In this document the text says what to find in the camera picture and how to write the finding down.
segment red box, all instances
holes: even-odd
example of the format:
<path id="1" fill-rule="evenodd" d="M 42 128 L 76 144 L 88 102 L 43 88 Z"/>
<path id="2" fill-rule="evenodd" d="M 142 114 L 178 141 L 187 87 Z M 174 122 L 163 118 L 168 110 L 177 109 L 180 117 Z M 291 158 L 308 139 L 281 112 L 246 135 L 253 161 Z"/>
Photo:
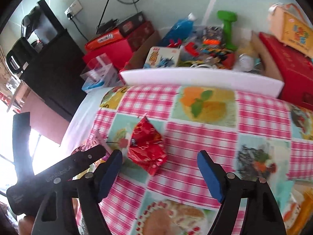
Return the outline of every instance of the red box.
<path id="1" fill-rule="evenodd" d="M 275 36 L 260 33 L 259 37 L 272 55 L 285 85 L 280 99 L 313 110 L 313 64 L 299 51 L 284 46 Z"/>
<path id="2" fill-rule="evenodd" d="M 103 53 L 109 57 L 113 65 L 121 70 L 124 68 L 125 63 L 128 62 L 133 53 L 140 48 L 140 46 L 154 33 L 153 25 L 150 21 L 145 22 L 130 35 L 122 40 L 104 45 L 100 48 L 90 51 L 85 56 L 83 60 L 85 63 L 88 62 Z"/>

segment wall socket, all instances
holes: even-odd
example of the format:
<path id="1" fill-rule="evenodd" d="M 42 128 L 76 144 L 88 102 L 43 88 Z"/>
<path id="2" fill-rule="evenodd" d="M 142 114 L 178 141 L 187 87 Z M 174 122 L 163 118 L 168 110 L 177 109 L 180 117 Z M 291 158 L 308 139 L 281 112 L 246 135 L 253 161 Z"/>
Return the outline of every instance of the wall socket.
<path id="1" fill-rule="evenodd" d="M 83 9 L 81 6 L 79 0 L 75 0 L 70 7 L 67 8 L 67 10 L 64 12 L 65 15 L 70 13 L 72 17 L 74 17 L 78 12 L 80 12 Z"/>

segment curtain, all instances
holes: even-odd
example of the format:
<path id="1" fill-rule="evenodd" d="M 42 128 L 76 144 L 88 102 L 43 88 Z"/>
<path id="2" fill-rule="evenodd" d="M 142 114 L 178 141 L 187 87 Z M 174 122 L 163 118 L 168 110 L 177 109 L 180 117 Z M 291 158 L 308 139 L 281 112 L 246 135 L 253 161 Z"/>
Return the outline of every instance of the curtain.
<path id="1" fill-rule="evenodd" d="M 5 65 L 5 56 L 0 46 L 0 93 L 2 94 L 0 96 L 5 96 L 8 100 L 11 100 L 12 98 L 12 93 L 6 86 L 10 77 L 11 73 Z"/>

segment toy box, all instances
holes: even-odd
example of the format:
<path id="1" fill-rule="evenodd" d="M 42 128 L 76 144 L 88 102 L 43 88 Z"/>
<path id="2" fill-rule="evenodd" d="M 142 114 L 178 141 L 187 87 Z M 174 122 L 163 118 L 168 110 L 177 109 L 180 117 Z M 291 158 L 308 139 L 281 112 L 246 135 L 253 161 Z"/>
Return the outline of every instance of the toy box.
<path id="1" fill-rule="evenodd" d="M 175 67 L 179 59 L 179 48 L 152 47 L 143 68 Z"/>
<path id="2" fill-rule="evenodd" d="M 291 5 L 296 8 L 301 20 L 287 11 Z M 280 42 L 313 58 L 313 29 L 305 23 L 304 17 L 294 4 L 273 6 L 270 31 Z"/>
<path id="3" fill-rule="evenodd" d="M 283 76 L 285 86 L 280 99 L 313 110 L 312 61 L 299 51 L 284 46 L 273 35 L 260 33 L 259 37 Z"/>

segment red snack bag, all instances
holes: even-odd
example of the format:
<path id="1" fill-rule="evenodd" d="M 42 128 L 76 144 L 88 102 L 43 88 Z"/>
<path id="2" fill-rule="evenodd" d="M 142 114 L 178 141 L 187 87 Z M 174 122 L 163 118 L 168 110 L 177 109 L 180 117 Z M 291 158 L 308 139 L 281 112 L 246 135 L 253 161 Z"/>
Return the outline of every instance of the red snack bag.
<path id="1" fill-rule="evenodd" d="M 161 134 L 144 117 L 134 128 L 127 156 L 150 175 L 166 162 Z"/>

